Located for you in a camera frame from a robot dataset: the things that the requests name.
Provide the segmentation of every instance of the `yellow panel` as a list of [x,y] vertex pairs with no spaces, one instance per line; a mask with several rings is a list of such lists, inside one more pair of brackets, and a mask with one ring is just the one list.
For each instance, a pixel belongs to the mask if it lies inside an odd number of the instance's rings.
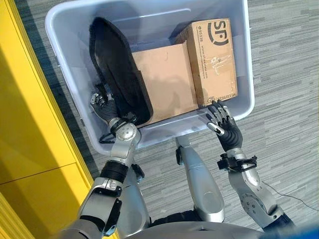
[[0,212],[0,239],[34,239],[2,193],[0,193]]
[[75,164],[0,185],[35,238],[47,238],[76,219],[87,190]]
[[74,162],[90,178],[12,0],[0,1],[0,29],[0,183]]
[[[30,232],[46,238],[75,219],[93,180],[13,0],[0,0],[0,29],[0,191]],[[4,225],[13,232],[16,217],[2,218],[0,236],[20,238]]]

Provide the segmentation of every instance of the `wire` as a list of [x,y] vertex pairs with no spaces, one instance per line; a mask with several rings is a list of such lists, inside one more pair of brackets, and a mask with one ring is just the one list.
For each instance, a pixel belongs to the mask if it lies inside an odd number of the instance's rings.
[[276,193],[278,193],[279,195],[281,196],[285,196],[285,197],[290,197],[290,198],[294,198],[294,199],[297,199],[299,201],[301,201],[306,207],[312,209],[312,210],[315,210],[317,212],[319,212],[319,210],[317,208],[313,208],[311,206],[308,206],[303,200],[301,200],[300,198],[296,198],[294,196],[290,196],[290,195],[286,195],[286,194],[281,194],[280,192],[278,192],[276,189],[274,189],[272,186],[270,186],[269,184],[265,183],[264,181],[262,181],[264,184],[266,184],[268,187],[272,188]]

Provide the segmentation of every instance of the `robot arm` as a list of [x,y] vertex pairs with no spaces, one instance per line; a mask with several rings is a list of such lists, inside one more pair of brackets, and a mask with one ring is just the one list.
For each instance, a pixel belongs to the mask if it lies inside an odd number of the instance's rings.
[[219,169],[228,171],[230,184],[237,192],[245,212],[264,231],[294,225],[262,184],[256,170],[257,157],[248,159],[241,149],[243,137],[227,106],[219,100],[208,109],[213,117],[206,115],[210,120],[207,127],[216,132],[226,152],[218,162]]
[[108,123],[116,140],[100,177],[94,180],[79,209],[78,219],[57,235],[59,239],[98,239],[114,233],[122,205],[119,197],[123,182],[141,138],[134,124],[114,117],[113,99],[109,98],[106,105],[101,96],[94,94],[91,106]]

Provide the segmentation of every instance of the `plastic bin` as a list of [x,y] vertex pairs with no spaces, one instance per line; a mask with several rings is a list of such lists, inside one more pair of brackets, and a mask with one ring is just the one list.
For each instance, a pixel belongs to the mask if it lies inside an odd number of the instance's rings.
[[[99,82],[89,55],[89,26],[97,16],[114,23],[132,51],[173,44],[190,22],[230,18],[238,96],[227,101],[236,120],[254,107],[250,30],[246,0],[77,0],[53,7],[45,19],[49,40],[93,147],[109,154],[112,145],[98,139],[107,126],[92,112],[89,101]],[[141,128],[139,147],[206,128],[205,110],[189,112]]]

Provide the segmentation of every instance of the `floor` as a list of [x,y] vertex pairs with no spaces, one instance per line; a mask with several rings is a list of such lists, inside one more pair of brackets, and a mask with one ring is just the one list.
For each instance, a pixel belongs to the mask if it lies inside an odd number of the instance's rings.
[[[44,29],[49,9],[62,0],[15,0],[35,53],[93,177],[105,163],[88,141]],[[282,194],[319,207],[319,4],[317,0],[249,0],[255,108],[238,122],[243,149],[258,156],[258,171]],[[222,153],[209,130],[191,143],[213,174],[226,206],[225,222],[258,229],[240,206],[227,173],[217,169]],[[192,208],[184,168],[175,160],[175,142],[138,150],[146,173],[140,184],[153,220]],[[319,213],[272,189],[286,214],[301,226],[319,223]]]

